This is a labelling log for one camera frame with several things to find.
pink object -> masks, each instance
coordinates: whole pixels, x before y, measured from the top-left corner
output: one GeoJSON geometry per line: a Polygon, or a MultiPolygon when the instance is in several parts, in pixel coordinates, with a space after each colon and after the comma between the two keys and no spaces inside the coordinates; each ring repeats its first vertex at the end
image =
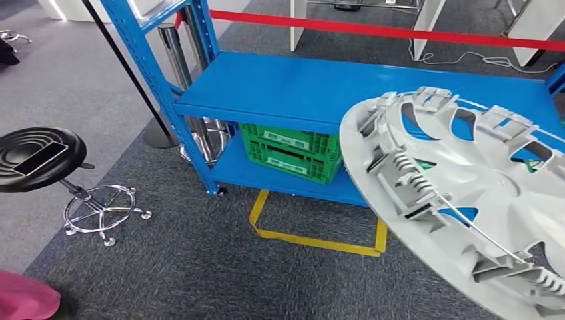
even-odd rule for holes
{"type": "Polygon", "coordinates": [[[48,285],[0,270],[0,319],[44,320],[57,312],[61,295],[48,285]]]}

yellow floor tape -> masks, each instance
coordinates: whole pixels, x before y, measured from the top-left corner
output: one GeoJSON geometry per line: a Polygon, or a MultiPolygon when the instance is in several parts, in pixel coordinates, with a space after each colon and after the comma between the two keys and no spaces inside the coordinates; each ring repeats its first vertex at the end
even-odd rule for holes
{"type": "Polygon", "coordinates": [[[376,221],[374,247],[363,247],[361,245],[351,245],[348,243],[320,240],[301,237],[298,235],[290,235],[288,233],[259,229],[257,227],[257,220],[259,220],[259,215],[261,215],[261,211],[263,210],[263,206],[265,206],[265,201],[267,200],[268,196],[268,190],[262,189],[261,191],[259,191],[257,199],[255,200],[255,204],[253,204],[253,208],[251,209],[251,212],[249,214],[249,223],[251,224],[255,232],[257,232],[257,235],[259,235],[259,237],[265,239],[278,239],[297,245],[307,245],[309,247],[316,247],[321,249],[356,253],[358,255],[369,255],[371,257],[380,257],[380,254],[386,251],[386,234],[388,232],[388,228],[380,219],[377,219],[376,221]]]}

black pole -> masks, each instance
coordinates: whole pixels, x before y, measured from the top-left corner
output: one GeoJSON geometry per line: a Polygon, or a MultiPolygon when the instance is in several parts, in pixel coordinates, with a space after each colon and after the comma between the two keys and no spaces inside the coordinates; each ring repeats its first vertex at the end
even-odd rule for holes
{"type": "Polygon", "coordinates": [[[114,41],[114,39],[112,38],[112,36],[108,32],[108,29],[106,29],[106,26],[104,25],[104,23],[100,19],[100,16],[98,15],[96,10],[92,6],[92,3],[90,3],[90,0],[83,0],[83,4],[87,8],[88,12],[90,13],[90,16],[92,17],[92,19],[96,23],[96,26],[98,27],[98,29],[100,29],[100,32],[102,33],[102,35],[104,35],[106,42],[108,42],[108,44],[112,48],[112,51],[114,51],[114,54],[116,55],[116,57],[120,61],[122,67],[124,68],[125,72],[129,76],[129,79],[131,79],[131,82],[133,82],[133,85],[135,85],[135,88],[137,89],[137,91],[139,92],[141,97],[143,98],[143,101],[145,101],[145,103],[147,104],[149,111],[151,111],[151,114],[153,114],[153,117],[155,118],[155,120],[157,121],[157,124],[161,128],[162,134],[165,135],[163,137],[163,138],[165,138],[165,141],[163,141],[163,139],[159,139],[158,137],[155,137],[155,131],[152,131],[151,135],[153,137],[151,137],[150,139],[145,139],[145,142],[148,145],[150,145],[151,147],[155,147],[155,148],[159,148],[159,149],[165,149],[165,148],[171,148],[171,147],[177,146],[179,144],[178,140],[176,139],[176,137],[173,137],[171,135],[169,128],[167,127],[167,125],[165,125],[165,122],[163,122],[163,120],[161,119],[161,116],[159,115],[157,110],[155,110],[155,108],[153,107],[151,100],[149,100],[149,97],[147,97],[147,94],[145,93],[145,91],[141,87],[141,84],[139,83],[139,81],[135,77],[133,70],[131,69],[131,67],[129,67],[129,64],[125,60],[123,54],[120,52],[120,49],[116,45],[116,42],[114,41]]]}

red barrier rope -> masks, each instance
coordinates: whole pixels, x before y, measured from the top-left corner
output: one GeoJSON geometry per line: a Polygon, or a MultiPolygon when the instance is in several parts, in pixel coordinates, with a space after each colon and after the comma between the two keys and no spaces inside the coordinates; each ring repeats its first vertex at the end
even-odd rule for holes
{"type": "Polygon", "coordinates": [[[383,27],[363,23],[349,23],[316,19],[299,19],[276,15],[259,15],[256,13],[237,13],[229,11],[210,10],[212,18],[261,25],[280,27],[301,27],[321,31],[341,33],[357,33],[360,35],[377,35],[389,38],[427,39],[438,42],[465,43],[468,45],[488,45],[495,47],[523,47],[549,51],[565,51],[565,41],[543,41],[497,37],[493,35],[476,35],[444,31],[417,31],[405,28],[383,27]]]}
{"type": "Polygon", "coordinates": [[[183,16],[181,15],[180,11],[177,11],[177,13],[175,13],[175,29],[178,30],[182,22],[183,22],[183,16]]]}

black stool seat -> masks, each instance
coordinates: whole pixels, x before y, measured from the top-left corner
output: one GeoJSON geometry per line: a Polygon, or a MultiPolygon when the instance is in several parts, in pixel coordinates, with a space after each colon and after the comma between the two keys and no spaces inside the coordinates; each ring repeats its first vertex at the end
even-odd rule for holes
{"type": "Polygon", "coordinates": [[[74,132],[54,127],[34,127],[0,137],[0,192],[28,192],[52,185],[80,167],[87,156],[84,141],[74,132]],[[23,175],[14,168],[50,143],[67,149],[45,166],[23,175]]]}

